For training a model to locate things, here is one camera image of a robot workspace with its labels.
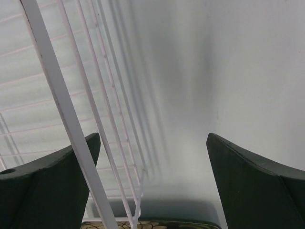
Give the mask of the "white wire dish rack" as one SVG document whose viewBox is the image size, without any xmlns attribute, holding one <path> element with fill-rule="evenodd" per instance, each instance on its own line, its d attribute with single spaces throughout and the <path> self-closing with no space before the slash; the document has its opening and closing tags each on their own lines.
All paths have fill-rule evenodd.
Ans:
<svg viewBox="0 0 305 229">
<path fill-rule="evenodd" d="M 83 222 L 137 227 L 146 164 L 99 0 L 0 3 L 0 172 L 72 146 Z"/>
</svg>

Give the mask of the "square black floral plate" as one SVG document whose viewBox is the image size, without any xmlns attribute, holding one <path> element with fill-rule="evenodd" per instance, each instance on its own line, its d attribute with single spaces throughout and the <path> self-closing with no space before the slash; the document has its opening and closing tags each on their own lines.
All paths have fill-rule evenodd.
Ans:
<svg viewBox="0 0 305 229">
<path fill-rule="evenodd" d="M 131 229 L 127 221 L 117 222 L 118 229 Z M 81 224 L 81 229 L 105 229 L 102 222 L 87 221 Z M 136 229 L 221 229 L 213 222 L 190 219 L 141 218 Z"/>
</svg>

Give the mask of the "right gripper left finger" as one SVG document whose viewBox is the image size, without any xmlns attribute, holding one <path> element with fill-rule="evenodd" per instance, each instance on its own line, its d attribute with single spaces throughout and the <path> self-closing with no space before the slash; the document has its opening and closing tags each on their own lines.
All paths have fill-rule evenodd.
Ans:
<svg viewBox="0 0 305 229">
<path fill-rule="evenodd" d="M 79 229 L 89 189 L 72 146 L 0 173 L 2 229 Z"/>
</svg>

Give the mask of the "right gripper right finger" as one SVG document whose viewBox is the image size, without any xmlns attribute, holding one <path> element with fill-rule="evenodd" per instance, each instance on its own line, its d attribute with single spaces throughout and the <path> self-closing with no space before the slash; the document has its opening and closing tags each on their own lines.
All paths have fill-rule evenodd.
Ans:
<svg viewBox="0 0 305 229">
<path fill-rule="evenodd" d="M 206 146 L 228 228 L 303 229 L 305 173 L 210 133 Z"/>
</svg>

